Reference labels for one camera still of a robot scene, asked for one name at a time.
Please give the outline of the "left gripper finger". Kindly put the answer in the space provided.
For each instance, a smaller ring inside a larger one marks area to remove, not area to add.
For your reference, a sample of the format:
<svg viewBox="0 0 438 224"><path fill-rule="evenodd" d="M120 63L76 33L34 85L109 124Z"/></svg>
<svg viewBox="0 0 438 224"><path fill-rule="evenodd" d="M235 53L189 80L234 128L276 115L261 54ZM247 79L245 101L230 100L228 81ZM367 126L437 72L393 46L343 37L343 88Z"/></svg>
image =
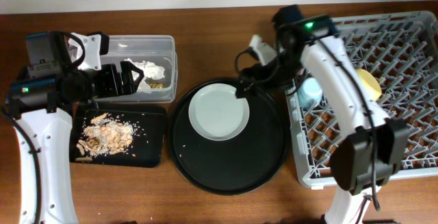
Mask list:
<svg viewBox="0 0 438 224"><path fill-rule="evenodd" d="M123 61L121 62L121 69L125 75L130 75L133 80L142 80L144 78L144 72L133 62Z"/></svg>
<svg viewBox="0 0 438 224"><path fill-rule="evenodd" d="M140 85L141 79L124 79L123 80L123 94L131 95L137 92L138 86Z"/></svg>

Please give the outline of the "brown gold snack wrapper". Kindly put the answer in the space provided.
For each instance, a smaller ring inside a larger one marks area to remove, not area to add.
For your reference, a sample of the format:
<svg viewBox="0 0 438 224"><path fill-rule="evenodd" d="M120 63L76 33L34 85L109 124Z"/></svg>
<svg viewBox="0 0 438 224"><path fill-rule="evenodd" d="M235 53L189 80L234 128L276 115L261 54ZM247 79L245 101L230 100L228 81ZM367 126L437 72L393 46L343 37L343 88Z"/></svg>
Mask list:
<svg viewBox="0 0 438 224"><path fill-rule="evenodd" d="M150 86L150 88L152 88L152 89L161 89L161 88L163 88L164 87L164 85L163 84L161 84L161 83L148 83L148 85Z"/></svg>

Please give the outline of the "white tissue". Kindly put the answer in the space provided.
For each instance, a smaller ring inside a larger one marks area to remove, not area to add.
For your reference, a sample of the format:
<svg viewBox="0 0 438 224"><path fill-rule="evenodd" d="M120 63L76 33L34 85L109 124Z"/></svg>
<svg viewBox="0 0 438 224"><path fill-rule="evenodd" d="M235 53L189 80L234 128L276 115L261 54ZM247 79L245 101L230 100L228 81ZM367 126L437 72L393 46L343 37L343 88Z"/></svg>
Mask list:
<svg viewBox="0 0 438 224"><path fill-rule="evenodd" d="M161 83L164 85L165 79L165 68L163 66L158 66L153 62L142 61L134 62L132 59L127 58L125 61L133 62L136 66L139 66L144 72L144 78L141 80L138 86L138 92L151 93L150 86L148 83Z"/></svg>

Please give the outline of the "grey plate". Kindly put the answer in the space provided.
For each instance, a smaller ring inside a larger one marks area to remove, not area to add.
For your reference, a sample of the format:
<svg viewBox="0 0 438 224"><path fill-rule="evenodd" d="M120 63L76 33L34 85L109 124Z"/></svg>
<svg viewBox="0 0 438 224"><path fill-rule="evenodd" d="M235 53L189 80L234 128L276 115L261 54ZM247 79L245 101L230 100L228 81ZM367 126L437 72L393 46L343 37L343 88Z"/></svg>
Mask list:
<svg viewBox="0 0 438 224"><path fill-rule="evenodd" d="M238 99L237 88L230 84L208 84L194 93L188 117L194 130L213 141L229 140L239 135L249 122L250 107Z"/></svg>

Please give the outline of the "blue cup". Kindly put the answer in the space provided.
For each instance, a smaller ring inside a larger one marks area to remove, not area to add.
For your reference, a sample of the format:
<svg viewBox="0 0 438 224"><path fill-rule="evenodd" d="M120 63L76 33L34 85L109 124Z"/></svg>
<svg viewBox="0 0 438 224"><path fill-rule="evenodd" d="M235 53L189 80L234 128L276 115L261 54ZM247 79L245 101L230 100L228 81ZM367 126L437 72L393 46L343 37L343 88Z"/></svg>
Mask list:
<svg viewBox="0 0 438 224"><path fill-rule="evenodd" d="M302 109L310 110L322 99L322 89L314 77L307 78L298 89L298 101Z"/></svg>

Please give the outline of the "food scraps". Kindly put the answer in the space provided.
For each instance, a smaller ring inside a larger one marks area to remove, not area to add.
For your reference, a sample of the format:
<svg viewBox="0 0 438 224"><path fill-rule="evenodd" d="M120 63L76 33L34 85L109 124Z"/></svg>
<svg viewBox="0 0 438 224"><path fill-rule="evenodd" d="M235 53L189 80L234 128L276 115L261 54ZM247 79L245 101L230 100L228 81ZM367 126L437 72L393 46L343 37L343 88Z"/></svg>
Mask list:
<svg viewBox="0 0 438 224"><path fill-rule="evenodd" d="M134 146L147 138L146 129L140 124L143 114L133 112L104 112L85 118L81 124L75 148L79 156L76 162L93 162L111 155L131 155Z"/></svg>

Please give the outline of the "yellow bowl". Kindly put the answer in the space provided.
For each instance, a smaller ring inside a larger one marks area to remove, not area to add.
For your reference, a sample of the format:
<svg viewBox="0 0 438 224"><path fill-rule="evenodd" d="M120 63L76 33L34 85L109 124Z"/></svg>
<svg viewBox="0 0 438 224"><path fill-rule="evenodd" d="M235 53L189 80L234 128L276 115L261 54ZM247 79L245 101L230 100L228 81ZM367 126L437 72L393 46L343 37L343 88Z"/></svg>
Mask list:
<svg viewBox="0 0 438 224"><path fill-rule="evenodd" d="M382 89L376 78L364 69L357 69L356 73L369 96L377 101L382 95Z"/></svg>

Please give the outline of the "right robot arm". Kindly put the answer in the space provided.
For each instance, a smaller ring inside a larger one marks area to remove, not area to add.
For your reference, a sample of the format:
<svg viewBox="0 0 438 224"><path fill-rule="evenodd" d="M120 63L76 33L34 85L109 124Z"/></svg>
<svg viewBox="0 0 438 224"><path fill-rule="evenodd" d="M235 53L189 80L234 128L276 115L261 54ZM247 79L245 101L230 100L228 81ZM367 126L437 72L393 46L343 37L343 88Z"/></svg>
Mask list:
<svg viewBox="0 0 438 224"><path fill-rule="evenodd" d="M292 80L301 70L316 79L338 122L341 145L329 160L337 188L322 223L361 223L369 205L379 207L377 193L401 167L409 129L393 119L363 87L344 41L327 14L304 17L297 5L272 18L273 45L254 36L246 53L256 63L237 69L236 95L257 91L298 91Z"/></svg>

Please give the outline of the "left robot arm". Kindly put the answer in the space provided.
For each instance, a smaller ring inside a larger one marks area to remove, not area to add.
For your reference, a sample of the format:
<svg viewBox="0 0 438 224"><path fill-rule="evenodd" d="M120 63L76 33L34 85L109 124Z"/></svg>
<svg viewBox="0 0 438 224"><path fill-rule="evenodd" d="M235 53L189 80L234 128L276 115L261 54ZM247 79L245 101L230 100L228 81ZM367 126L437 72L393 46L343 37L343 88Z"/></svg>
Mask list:
<svg viewBox="0 0 438 224"><path fill-rule="evenodd" d="M20 147L20 223L77 223L70 180L69 144L74 103L130 95L139 68L121 62L101 64L110 37L41 32L26 37L29 65L11 84L3 115L14 127Z"/></svg>

